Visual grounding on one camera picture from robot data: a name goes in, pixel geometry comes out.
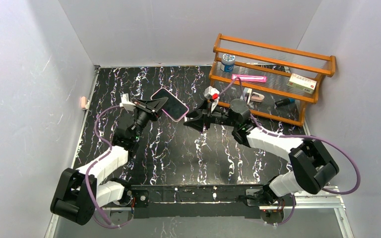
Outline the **phone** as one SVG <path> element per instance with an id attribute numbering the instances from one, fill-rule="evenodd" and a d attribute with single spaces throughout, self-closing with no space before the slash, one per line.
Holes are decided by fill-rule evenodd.
<path id="1" fill-rule="evenodd" d="M 163 97 L 167 97 L 168 100 L 162 107 L 162 111 L 173 121 L 179 122 L 189 112 L 188 106 L 166 88 L 158 89 L 150 98 L 155 100 Z"/>

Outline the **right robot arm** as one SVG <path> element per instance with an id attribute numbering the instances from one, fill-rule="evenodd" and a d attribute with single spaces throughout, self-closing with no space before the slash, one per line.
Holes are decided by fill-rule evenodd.
<path id="1" fill-rule="evenodd" d="M 212 123 L 233 127 L 233 138 L 242 145 L 261 149 L 290 162 L 292 170 L 278 175 L 263 186 L 264 196 L 278 198 L 298 191 L 317 194 L 334 178 L 339 167 L 318 139 L 274 134 L 259 128 L 242 99 L 232 100 L 226 111 L 211 111 L 209 100 L 187 114 L 185 126 L 202 133 Z"/>

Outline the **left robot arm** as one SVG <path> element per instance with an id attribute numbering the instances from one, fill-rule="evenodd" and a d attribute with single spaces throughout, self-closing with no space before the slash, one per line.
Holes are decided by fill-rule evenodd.
<path id="1" fill-rule="evenodd" d="M 118 168 L 128 163 L 136 152 L 139 138 L 149 121 L 157 121 L 168 99 L 123 101 L 120 108 L 133 112 L 130 126 L 123 125 L 115 131 L 113 141 L 101 138 L 109 149 L 90 163 L 78 168 L 65 169 L 60 176 L 50 212 L 79 225 L 87 224 L 98 212 L 103 219 L 102 226 L 119 229 L 104 213 L 102 207 L 123 198 L 125 182 L 104 180 Z"/>

